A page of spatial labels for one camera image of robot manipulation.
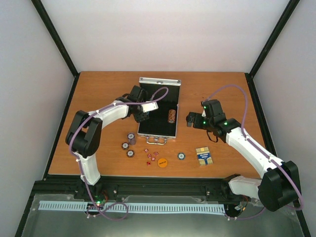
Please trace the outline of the red poker chip stack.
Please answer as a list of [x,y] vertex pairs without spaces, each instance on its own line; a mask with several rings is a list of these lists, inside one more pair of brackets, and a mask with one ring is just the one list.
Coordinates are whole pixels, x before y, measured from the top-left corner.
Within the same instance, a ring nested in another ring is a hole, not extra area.
[[168,123],[175,123],[176,122],[176,111],[175,110],[169,110],[168,111]]

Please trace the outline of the aluminium poker case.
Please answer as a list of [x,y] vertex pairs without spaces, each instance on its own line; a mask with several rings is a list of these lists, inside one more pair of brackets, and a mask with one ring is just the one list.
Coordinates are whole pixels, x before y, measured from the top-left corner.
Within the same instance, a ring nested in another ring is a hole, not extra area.
[[[150,145],[165,145],[168,140],[174,140],[177,135],[177,121],[179,111],[179,95],[181,88],[179,79],[139,78],[139,85],[147,91],[149,97],[158,99],[165,94],[162,87],[168,88],[164,98],[157,101],[158,109],[149,112],[149,119],[139,123],[137,134],[146,138]],[[176,122],[168,123],[168,111],[176,111]]]

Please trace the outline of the blue poker chip stack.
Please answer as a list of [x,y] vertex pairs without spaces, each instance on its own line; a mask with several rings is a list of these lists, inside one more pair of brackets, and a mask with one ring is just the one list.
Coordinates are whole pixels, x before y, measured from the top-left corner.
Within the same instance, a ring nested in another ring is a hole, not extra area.
[[184,153],[178,153],[177,157],[179,160],[184,160],[186,156]]

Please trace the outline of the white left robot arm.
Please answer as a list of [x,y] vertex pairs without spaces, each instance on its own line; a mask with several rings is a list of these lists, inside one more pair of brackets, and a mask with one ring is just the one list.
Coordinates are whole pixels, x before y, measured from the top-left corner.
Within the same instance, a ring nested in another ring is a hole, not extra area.
[[66,135],[66,144],[69,145],[70,153],[76,157],[80,178],[87,183],[85,192],[91,198],[99,198],[103,192],[102,185],[97,183],[101,175],[96,161],[102,129],[131,115],[134,115],[137,122],[144,121],[147,115],[140,104],[148,100],[148,92],[135,85],[130,93],[118,97],[99,110],[76,112]]

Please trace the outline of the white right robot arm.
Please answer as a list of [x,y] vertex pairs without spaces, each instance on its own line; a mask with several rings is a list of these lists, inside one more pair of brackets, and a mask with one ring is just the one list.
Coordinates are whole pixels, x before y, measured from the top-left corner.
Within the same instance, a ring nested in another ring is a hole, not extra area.
[[202,113],[188,113],[187,126],[212,133],[216,140],[222,140],[238,151],[260,175],[260,179],[232,175],[224,185],[225,192],[258,199],[269,211],[277,211],[296,200],[303,203],[295,163],[284,162],[268,152],[242,128],[240,122],[227,119],[218,100],[204,101],[201,106]]

